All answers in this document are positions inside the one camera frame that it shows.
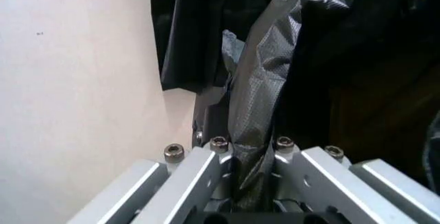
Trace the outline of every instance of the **hex socket bolt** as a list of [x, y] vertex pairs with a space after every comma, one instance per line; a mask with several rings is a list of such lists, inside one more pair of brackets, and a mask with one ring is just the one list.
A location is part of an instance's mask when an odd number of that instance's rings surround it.
[[229, 144], [223, 136], [216, 136], [209, 141], [209, 148], [216, 153], [226, 153]]
[[329, 145], [324, 148], [324, 151], [327, 152], [335, 160], [338, 160], [340, 162], [344, 158], [344, 151], [339, 147]]
[[276, 143], [275, 149], [281, 153], [290, 153], [293, 151], [295, 143], [287, 136], [280, 136]]
[[179, 163], [185, 158], [185, 150], [182, 145], [173, 143], [165, 147], [163, 156], [168, 163]]

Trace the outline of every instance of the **textured plastic sheet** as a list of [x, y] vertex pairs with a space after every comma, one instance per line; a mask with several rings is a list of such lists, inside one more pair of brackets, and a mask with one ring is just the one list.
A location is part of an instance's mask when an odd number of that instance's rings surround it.
[[231, 84], [236, 211], [270, 210], [277, 135], [383, 158], [419, 179], [419, 131], [440, 108], [436, 1], [272, 0]]

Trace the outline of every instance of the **black plastic part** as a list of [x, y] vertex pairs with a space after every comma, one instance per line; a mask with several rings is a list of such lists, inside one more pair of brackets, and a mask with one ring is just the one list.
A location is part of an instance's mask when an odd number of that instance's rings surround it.
[[188, 217], [185, 224], [337, 224], [347, 223], [333, 213], [217, 213], [196, 212]]

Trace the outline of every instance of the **crumpled plastic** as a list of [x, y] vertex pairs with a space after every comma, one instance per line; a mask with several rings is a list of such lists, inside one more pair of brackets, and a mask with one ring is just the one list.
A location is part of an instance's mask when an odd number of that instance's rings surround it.
[[440, 112], [428, 129], [423, 165], [431, 190], [440, 194]]
[[162, 88], [223, 87], [222, 31], [245, 40], [270, 0], [151, 0]]
[[423, 182], [440, 109], [438, 0], [272, 0], [231, 82], [235, 211], [270, 211], [273, 137], [382, 158]]

